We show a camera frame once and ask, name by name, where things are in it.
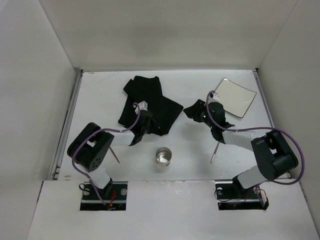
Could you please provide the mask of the black cloth placemat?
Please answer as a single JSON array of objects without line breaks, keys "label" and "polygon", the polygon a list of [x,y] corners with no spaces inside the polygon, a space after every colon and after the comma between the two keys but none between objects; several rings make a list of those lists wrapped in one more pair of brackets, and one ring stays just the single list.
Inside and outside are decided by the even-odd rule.
[{"label": "black cloth placemat", "polygon": [[163,136],[169,133],[173,123],[183,111],[184,107],[179,103],[165,97],[159,77],[147,78],[136,75],[123,88],[127,99],[118,123],[126,128],[136,120],[133,103],[145,101],[147,110],[150,111],[157,126],[150,129],[151,134]]}]

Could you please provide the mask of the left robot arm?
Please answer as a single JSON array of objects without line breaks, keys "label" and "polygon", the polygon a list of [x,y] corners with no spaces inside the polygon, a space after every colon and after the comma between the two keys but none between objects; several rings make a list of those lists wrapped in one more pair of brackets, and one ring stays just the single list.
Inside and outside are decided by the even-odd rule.
[{"label": "left robot arm", "polygon": [[158,123],[151,111],[141,110],[133,125],[125,129],[101,128],[88,123],[67,149],[72,166],[86,176],[103,202],[112,191],[113,180],[101,164],[112,146],[134,146]]}]

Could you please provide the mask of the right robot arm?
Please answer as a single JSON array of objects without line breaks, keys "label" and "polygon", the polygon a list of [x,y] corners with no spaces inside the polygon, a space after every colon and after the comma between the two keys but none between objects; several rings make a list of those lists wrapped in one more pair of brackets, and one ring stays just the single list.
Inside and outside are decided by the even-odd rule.
[{"label": "right robot arm", "polygon": [[183,110],[189,119],[204,123],[219,143],[234,145],[253,152],[256,165],[233,177],[231,189],[240,195],[267,181],[274,181],[298,166],[298,158],[279,130],[269,127],[268,132],[242,131],[227,122],[226,111],[219,102],[197,100]]}]

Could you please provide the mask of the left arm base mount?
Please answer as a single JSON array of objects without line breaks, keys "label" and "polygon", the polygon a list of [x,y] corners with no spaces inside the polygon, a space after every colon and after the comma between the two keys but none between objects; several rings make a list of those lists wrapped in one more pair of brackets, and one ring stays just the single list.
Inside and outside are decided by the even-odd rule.
[{"label": "left arm base mount", "polygon": [[100,193],[103,204],[89,182],[79,184],[82,191],[81,211],[125,211],[127,207],[128,182],[115,181],[107,195]]}]

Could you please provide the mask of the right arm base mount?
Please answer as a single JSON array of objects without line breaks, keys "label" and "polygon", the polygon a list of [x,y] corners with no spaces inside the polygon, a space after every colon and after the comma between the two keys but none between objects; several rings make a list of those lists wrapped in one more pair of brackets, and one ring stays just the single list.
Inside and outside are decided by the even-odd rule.
[{"label": "right arm base mount", "polygon": [[268,195],[259,185],[237,190],[231,180],[216,181],[214,196],[220,211],[266,211],[269,207]]}]

